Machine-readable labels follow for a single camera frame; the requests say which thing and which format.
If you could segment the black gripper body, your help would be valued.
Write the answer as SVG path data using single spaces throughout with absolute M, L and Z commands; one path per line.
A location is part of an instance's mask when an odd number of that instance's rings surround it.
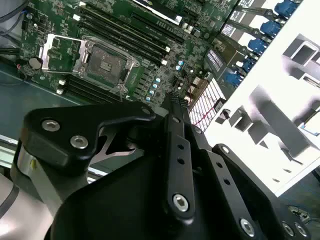
M 216 188 L 193 172 L 195 217 L 175 222 L 163 209 L 164 164 L 142 157 L 74 192 L 59 208 L 52 240 L 234 240 Z

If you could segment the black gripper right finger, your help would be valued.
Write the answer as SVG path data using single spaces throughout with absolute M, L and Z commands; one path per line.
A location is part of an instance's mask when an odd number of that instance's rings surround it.
M 220 240 L 308 240 L 301 219 L 226 145 L 211 147 L 200 128 L 192 125 L 188 103 L 174 98 L 175 154 L 181 167 L 174 170 L 174 205 L 192 220 L 197 202 Z M 195 198 L 193 167 L 201 171 L 202 196 Z

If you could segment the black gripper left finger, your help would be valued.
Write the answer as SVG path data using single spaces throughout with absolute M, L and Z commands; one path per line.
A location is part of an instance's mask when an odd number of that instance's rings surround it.
M 158 108 L 142 102 L 35 109 L 21 131 L 21 160 L 38 166 L 28 176 L 54 217 L 76 191 L 143 157 L 164 165 L 163 210 L 177 223 L 195 219 L 175 207 L 175 95 Z

